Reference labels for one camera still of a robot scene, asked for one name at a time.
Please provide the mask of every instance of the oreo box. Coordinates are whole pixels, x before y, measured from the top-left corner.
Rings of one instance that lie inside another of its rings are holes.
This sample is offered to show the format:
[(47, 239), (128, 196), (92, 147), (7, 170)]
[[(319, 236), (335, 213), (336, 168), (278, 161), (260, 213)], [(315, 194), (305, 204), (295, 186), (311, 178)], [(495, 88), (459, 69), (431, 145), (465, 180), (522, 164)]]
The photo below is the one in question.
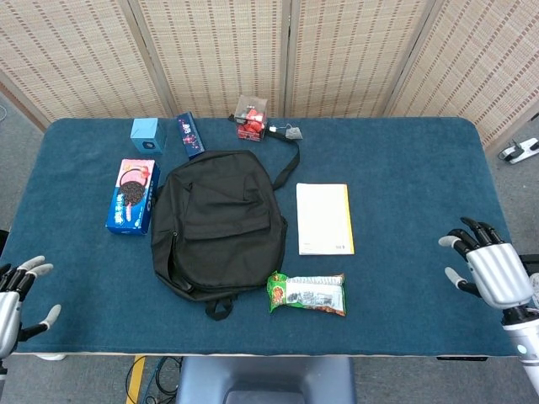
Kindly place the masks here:
[(121, 161), (106, 227), (113, 233), (146, 234), (157, 190), (159, 167), (154, 160)]
[(176, 120), (178, 121), (178, 129), (182, 136), (187, 157), (191, 160), (205, 150), (200, 140), (199, 131), (196, 129), (193, 115), (190, 112), (178, 115)]

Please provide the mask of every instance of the blue cube box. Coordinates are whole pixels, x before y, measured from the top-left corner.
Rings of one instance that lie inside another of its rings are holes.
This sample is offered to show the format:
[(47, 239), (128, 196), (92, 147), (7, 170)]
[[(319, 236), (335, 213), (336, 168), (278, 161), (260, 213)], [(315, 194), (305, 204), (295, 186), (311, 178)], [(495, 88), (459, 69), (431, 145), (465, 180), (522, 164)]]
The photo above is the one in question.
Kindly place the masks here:
[(131, 140), (142, 154), (162, 154), (166, 133), (157, 118), (136, 118), (131, 127)]

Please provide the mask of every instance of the blue tablecloth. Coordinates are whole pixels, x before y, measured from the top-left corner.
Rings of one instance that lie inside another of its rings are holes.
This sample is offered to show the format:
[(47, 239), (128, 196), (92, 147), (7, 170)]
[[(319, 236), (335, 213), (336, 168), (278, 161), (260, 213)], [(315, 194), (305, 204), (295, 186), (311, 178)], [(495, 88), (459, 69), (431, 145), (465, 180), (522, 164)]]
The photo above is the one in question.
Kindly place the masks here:
[[(153, 274), (150, 236), (104, 227), (122, 158), (141, 155), (132, 120), (58, 120), (43, 140), (2, 262), (45, 254), (55, 264), (24, 303), (25, 325), (55, 303), (47, 333), (20, 352), (177, 354), (489, 354), (512, 349), (501, 313), (457, 291), (444, 275), (464, 262), (437, 244), (468, 215), (509, 238), (478, 133), (457, 118), (296, 120), (302, 161), (283, 189), (290, 223), (282, 272), (345, 273), (346, 317), (283, 307), (265, 290), (239, 296), (214, 322)], [(276, 120), (277, 125), (284, 124)], [(163, 173), (187, 161), (174, 120), (163, 120)], [(196, 120), (207, 150), (249, 149), (272, 178), (295, 150), (275, 139), (236, 138), (226, 120)], [(296, 183), (347, 183), (355, 255), (298, 255)]]

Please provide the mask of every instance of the yellow notebook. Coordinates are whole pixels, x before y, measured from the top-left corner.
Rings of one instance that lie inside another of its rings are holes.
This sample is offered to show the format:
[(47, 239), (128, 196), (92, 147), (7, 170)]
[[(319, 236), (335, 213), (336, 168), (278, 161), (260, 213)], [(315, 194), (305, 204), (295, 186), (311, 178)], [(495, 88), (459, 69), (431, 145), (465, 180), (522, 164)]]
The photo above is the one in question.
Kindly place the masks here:
[(345, 183), (299, 183), (296, 197), (300, 255), (354, 254)]

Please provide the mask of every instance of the green snack package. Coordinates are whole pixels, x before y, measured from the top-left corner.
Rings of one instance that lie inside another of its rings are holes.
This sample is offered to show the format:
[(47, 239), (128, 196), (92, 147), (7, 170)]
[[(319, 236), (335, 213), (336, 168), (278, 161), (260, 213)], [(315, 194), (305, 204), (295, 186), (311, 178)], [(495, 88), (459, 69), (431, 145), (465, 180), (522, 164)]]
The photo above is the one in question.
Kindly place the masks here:
[(269, 312), (278, 306), (301, 307), (346, 316), (344, 274), (289, 278), (273, 272), (268, 278)]

